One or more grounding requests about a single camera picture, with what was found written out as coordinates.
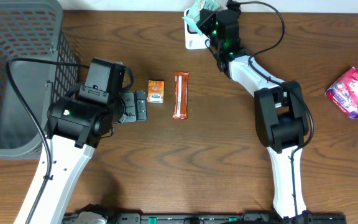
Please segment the red purple snack bag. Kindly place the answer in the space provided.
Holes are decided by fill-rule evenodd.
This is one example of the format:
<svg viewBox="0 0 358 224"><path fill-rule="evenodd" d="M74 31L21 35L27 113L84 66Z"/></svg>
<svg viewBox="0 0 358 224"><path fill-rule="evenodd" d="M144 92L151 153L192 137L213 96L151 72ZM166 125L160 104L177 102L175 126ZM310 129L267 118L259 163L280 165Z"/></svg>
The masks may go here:
<svg viewBox="0 0 358 224"><path fill-rule="evenodd" d="M351 67L325 91L325 95L350 119L358 119L358 69Z"/></svg>

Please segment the teal snack packet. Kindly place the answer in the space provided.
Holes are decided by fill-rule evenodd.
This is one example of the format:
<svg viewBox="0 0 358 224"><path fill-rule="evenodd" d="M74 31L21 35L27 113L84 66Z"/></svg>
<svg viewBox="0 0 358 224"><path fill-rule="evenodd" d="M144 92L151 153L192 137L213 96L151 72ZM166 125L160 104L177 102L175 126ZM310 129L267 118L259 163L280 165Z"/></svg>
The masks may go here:
<svg viewBox="0 0 358 224"><path fill-rule="evenodd" d="M193 29L197 29L196 23L200 20L200 12L202 9L215 11L220 8L220 4L216 0L196 0L188 10L188 13L182 19Z"/></svg>

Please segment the orange tissue pack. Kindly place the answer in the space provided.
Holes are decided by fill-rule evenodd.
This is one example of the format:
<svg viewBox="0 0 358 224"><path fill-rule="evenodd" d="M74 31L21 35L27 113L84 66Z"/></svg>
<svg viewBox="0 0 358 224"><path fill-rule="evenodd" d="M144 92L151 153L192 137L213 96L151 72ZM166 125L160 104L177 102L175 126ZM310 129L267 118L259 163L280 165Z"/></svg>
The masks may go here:
<svg viewBox="0 0 358 224"><path fill-rule="evenodd" d="M149 103L163 103L164 81L149 80L147 101Z"/></svg>

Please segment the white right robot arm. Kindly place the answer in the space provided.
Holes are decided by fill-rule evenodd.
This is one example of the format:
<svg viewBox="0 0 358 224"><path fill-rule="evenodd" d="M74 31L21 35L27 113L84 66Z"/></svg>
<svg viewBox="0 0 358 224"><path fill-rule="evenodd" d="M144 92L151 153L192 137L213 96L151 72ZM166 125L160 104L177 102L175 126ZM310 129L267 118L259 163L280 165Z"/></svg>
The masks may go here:
<svg viewBox="0 0 358 224"><path fill-rule="evenodd" d="M255 130L272 164L273 209L282 220L299 222L306 205L300 161L313 136L313 118L301 86L285 82L261 67L239 37L239 5L222 11L203 9L197 22L217 66L254 98Z"/></svg>

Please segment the orange chocolate bar wrapper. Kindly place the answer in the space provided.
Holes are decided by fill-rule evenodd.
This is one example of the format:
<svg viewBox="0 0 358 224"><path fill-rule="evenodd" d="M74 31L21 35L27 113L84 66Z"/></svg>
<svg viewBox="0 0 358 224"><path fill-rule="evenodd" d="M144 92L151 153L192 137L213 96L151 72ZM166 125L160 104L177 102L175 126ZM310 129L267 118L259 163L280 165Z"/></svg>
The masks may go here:
<svg viewBox="0 0 358 224"><path fill-rule="evenodd" d="M175 72L175 108L173 119L188 118L188 72Z"/></svg>

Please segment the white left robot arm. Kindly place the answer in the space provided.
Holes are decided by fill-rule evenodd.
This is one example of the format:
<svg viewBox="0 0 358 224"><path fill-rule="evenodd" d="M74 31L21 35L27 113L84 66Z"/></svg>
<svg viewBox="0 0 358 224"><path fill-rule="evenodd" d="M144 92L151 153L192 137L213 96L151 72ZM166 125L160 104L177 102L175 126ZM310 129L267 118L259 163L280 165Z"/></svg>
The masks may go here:
<svg viewBox="0 0 358 224"><path fill-rule="evenodd" d="M114 124L147 119L143 90L113 95L83 86L78 99L64 96L50 106L47 144L16 223L61 223L75 185L103 135Z"/></svg>

